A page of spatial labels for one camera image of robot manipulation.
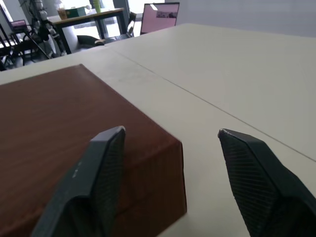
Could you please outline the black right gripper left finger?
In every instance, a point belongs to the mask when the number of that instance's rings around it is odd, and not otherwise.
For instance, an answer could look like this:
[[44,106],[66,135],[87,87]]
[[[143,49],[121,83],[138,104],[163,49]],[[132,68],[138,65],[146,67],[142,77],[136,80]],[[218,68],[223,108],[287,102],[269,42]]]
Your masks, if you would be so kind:
[[66,173],[34,227],[33,237],[108,237],[118,204],[125,128],[113,127],[89,141]]

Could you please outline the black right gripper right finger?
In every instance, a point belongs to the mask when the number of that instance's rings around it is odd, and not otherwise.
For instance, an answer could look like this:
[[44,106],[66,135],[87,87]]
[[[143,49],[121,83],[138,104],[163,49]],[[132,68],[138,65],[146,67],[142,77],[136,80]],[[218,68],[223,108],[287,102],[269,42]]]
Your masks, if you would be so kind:
[[269,146],[251,135],[220,129],[230,186],[252,237],[314,237],[316,198]]

